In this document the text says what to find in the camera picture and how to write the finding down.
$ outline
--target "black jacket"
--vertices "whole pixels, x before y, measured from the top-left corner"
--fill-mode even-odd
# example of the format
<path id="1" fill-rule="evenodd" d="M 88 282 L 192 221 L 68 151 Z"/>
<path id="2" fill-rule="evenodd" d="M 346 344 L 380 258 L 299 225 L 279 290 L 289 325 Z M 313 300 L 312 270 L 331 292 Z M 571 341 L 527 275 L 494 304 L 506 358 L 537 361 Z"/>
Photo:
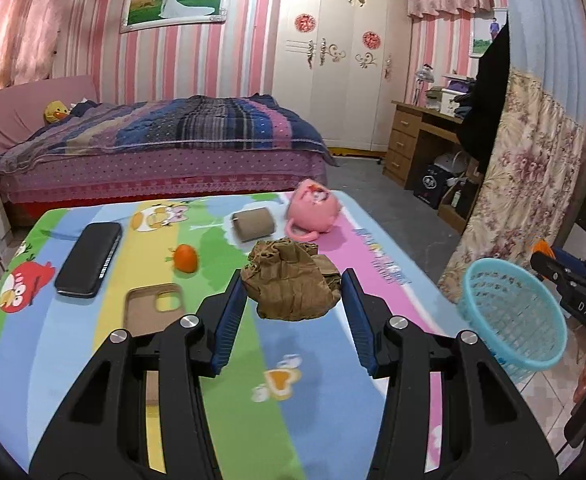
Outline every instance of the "black jacket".
<path id="1" fill-rule="evenodd" d="M 478 171 L 486 173 L 497 126 L 504 108 L 509 81 L 509 23 L 502 27 L 496 39 L 480 58 L 476 84 L 471 94 L 472 110 L 458 126 L 462 148 L 480 163 Z"/>

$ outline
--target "pink headboard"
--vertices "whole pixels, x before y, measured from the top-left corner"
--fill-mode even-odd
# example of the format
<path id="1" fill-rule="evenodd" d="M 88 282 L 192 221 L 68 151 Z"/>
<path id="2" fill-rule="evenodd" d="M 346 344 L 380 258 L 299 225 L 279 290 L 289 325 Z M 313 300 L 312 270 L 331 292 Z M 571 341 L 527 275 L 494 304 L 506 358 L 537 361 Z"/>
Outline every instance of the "pink headboard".
<path id="1" fill-rule="evenodd" d="M 89 75 L 44 79 L 0 90 L 0 154 L 28 139 L 44 122 L 44 108 L 53 101 L 66 106 L 84 98 L 97 101 Z"/>

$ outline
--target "red cartoon bird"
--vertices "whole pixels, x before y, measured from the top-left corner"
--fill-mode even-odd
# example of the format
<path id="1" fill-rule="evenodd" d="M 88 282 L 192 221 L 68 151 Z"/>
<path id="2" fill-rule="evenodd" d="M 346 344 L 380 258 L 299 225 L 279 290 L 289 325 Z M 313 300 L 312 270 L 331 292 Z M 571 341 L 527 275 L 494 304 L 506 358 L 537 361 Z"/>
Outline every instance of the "red cartoon bird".
<path id="1" fill-rule="evenodd" d="M 53 279 L 55 268 L 51 262 L 42 266 L 35 262 L 19 264 L 10 273 L 0 291 L 0 309 L 7 314 L 15 314 L 33 304 L 33 298 Z"/>

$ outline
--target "metal screw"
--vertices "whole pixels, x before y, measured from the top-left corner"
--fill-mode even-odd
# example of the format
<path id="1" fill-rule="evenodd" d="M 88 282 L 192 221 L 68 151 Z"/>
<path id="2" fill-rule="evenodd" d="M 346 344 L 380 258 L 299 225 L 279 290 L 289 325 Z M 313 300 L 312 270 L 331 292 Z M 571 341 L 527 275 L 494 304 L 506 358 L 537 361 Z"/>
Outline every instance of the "metal screw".
<path id="1" fill-rule="evenodd" d="M 409 320 L 402 316 L 393 316 L 388 320 L 388 323 L 397 330 L 402 330 L 409 326 Z"/>
<path id="2" fill-rule="evenodd" d="M 184 316 L 182 319 L 180 319 L 180 324 L 184 328 L 193 328 L 194 326 L 197 326 L 198 323 L 199 317 L 193 316 L 193 314 L 189 314 L 188 316 Z"/>
<path id="3" fill-rule="evenodd" d="M 460 338 L 467 345 L 474 345 L 478 342 L 478 334 L 476 334 L 475 332 L 471 332 L 470 330 L 465 330 L 464 332 L 462 332 Z"/>
<path id="4" fill-rule="evenodd" d="M 128 335 L 126 334 L 126 330 L 122 330 L 122 329 L 111 332 L 110 336 L 108 336 L 111 343 L 121 343 L 127 337 L 128 337 Z"/>

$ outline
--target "blue plastic basket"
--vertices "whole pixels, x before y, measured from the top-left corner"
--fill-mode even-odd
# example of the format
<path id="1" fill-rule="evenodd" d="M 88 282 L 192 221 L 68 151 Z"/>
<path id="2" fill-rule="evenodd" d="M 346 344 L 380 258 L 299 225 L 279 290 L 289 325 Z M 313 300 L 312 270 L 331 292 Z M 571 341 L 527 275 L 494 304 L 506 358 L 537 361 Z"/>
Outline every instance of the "blue plastic basket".
<path id="1" fill-rule="evenodd" d="M 558 302 L 539 280 L 509 262 L 472 263 L 458 310 L 514 383 L 553 367 L 566 348 Z"/>

